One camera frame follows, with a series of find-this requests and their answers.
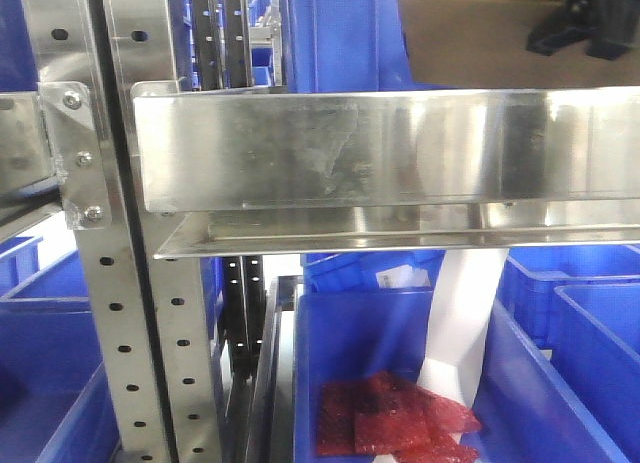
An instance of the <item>blue plastic bin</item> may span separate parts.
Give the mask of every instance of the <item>blue plastic bin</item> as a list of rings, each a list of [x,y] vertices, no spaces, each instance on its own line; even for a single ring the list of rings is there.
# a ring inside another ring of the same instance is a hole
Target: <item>blue plastic bin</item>
[[[38,271],[38,243],[41,241],[41,237],[18,236],[0,243],[0,295]]]
[[[557,288],[554,305],[552,364],[629,459],[640,461],[640,285]]]
[[[118,438],[100,363],[90,312],[0,311],[0,462],[108,461]]]
[[[417,378],[424,358],[432,293],[305,295],[296,322],[297,463],[370,462],[373,457],[315,456],[323,383],[380,370]],[[625,458],[500,304],[489,325],[474,411],[484,429],[462,443],[484,463],[623,463]]]
[[[74,251],[27,278],[6,293],[2,300],[88,301],[88,294],[80,256],[77,251]]]
[[[271,48],[253,48],[251,61],[253,64],[253,79],[258,86],[274,86],[273,62]]]
[[[249,0],[249,23],[251,26],[258,24],[258,20],[267,12],[269,5],[270,0]]]
[[[549,348],[554,288],[640,282],[640,250],[625,245],[513,248],[498,299],[541,348]]]
[[[398,0],[283,1],[289,91],[440,88],[411,77]]]
[[[120,435],[102,366],[93,374],[36,463],[106,463]]]
[[[431,287],[440,272],[444,253],[444,250],[319,253],[303,255],[301,265],[308,293]],[[425,279],[415,285],[403,284],[410,268],[425,270]]]
[[[21,0],[0,0],[0,92],[35,91],[38,74]]]

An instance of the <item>screw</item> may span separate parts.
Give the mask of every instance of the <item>screw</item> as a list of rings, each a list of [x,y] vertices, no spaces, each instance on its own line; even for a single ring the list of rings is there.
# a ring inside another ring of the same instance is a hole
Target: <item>screw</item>
[[[76,165],[81,168],[90,166],[93,163],[93,155],[88,151],[79,151],[76,155]]]
[[[104,215],[102,214],[102,208],[99,206],[90,206],[84,210],[84,216],[89,221],[100,221]]]
[[[82,106],[80,95],[75,91],[67,91],[62,98],[62,102],[64,103],[64,106],[72,110],[77,110]]]

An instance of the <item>black object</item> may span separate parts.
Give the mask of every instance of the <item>black object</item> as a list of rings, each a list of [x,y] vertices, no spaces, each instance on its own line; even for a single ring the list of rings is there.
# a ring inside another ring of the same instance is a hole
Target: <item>black object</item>
[[[587,39],[587,54],[615,60],[635,45],[640,0],[565,0],[530,34],[527,50],[551,56]]]
[[[266,292],[262,256],[225,257],[222,262],[222,329],[229,345],[233,373],[246,380],[255,375],[264,328]]]

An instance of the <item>round hole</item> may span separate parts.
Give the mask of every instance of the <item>round hole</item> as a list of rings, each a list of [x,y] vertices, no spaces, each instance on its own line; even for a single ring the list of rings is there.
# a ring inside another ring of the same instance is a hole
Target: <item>round hole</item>
[[[149,33],[142,30],[135,30],[131,32],[131,39],[137,42],[144,42],[149,39]]]
[[[69,38],[69,32],[64,28],[55,28],[51,31],[51,38],[54,40],[64,41]]]

